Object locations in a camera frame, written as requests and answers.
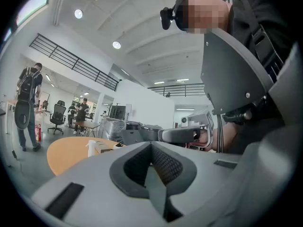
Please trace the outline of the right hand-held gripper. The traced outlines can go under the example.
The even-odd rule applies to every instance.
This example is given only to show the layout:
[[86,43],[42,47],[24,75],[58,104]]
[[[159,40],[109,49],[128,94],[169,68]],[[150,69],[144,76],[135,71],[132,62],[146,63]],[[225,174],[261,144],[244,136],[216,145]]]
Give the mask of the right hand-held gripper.
[[[159,141],[166,143],[188,143],[187,148],[206,148],[213,142],[214,122],[209,110],[202,110],[187,117],[185,128],[159,130]],[[208,143],[205,146],[195,144],[199,139],[201,130],[207,131]]]

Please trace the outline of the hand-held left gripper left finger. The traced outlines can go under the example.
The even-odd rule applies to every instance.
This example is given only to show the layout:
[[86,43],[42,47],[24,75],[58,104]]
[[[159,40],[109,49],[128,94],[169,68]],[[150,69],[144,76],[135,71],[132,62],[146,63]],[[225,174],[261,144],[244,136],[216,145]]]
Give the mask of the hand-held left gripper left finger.
[[112,182],[109,169],[119,157],[142,146],[137,143],[86,158],[43,184],[31,197],[45,210],[70,184],[84,188],[57,224],[75,227],[162,227],[166,221],[148,199],[131,198]]

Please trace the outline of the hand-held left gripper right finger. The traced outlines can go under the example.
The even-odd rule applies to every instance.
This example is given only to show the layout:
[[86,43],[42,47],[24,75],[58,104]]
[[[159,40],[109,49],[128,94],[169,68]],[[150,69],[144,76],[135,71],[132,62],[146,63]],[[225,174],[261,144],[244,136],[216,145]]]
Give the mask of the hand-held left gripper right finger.
[[152,196],[161,203],[162,223],[182,227],[231,227],[234,206],[226,190],[241,156],[208,153],[151,142],[151,160],[165,193]]

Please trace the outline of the person's right hand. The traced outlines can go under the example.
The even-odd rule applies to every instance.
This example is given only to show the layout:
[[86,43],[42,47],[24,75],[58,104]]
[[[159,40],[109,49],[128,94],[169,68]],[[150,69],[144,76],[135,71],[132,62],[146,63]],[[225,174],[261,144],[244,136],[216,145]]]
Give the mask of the person's right hand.
[[208,143],[207,131],[201,130],[199,138],[195,141],[195,144],[199,146],[205,146]]

